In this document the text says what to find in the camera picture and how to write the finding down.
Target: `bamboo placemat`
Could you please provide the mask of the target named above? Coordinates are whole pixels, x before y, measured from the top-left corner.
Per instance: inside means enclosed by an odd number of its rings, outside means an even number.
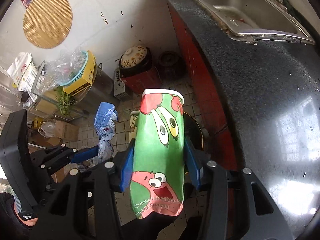
[[[68,0],[33,0],[23,17],[25,36],[43,49],[63,42],[71,25],[72,10]]]

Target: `blue basket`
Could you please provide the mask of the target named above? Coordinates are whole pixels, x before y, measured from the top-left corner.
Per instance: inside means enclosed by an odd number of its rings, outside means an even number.
[[[84,64],[83,64],[82,68],[80,69],[80,71],[78,72],[78,74],[73,77],[73,79],[71,79],[70,81],[68,81],[68,82],[66,82],[66,83],[61,83],[61,84],[59,84],[60,86],[70,85],[71,83],[79,80],[79,79],[82,77],[83,72],[84,72],[84,69],[85,69],[85,66],[87,65],[88,58],[89,58],[88,52],[87,52],[86,50],[83,50],[82,53],[85,55],[85,62],[84,62]]]

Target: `floral pot lid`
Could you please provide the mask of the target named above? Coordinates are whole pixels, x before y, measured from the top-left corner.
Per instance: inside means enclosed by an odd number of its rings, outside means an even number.
[[[138,65],[147,55],[147,48],[141,45],[127,49],[122,55],[121,66],[123,68],[131,68]]]

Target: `silver screw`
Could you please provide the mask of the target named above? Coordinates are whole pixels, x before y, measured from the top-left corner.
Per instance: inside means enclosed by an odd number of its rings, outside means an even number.
[[[70,175],[72,175],[72,176],[77,175],[78,172],[79,172],[78,169],[72,169],[72,170],[70,171]]]
[[[243,172],[247,175],[250,175],[252,173],[252,171],[249,168],[244,168]]]
[[[106,162],[104,166],[108,169],[112,168],[115,164],[113,162]]]
[[[208,161],[207,165],[211,168],[214,168],[215,166],[217,166],[217,163],[215,161]]]

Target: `kitchen sink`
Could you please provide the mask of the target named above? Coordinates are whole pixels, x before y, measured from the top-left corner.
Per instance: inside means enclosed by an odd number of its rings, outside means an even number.
[[[197,0],[232,38],[314,44],[307,30],[276,0]]]

